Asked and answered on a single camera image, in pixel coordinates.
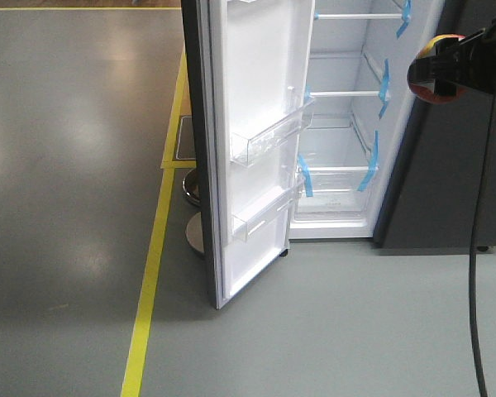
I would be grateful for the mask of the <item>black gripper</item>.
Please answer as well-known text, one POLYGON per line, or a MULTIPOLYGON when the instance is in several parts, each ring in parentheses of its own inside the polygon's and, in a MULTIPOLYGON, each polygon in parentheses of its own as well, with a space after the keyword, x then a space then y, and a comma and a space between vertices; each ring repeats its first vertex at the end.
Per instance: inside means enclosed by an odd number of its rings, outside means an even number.
POLYGON ((496 93, 496 17, 491 25, 466 36, 418 66, 428 65, 431 77, 488 94, 496 93))

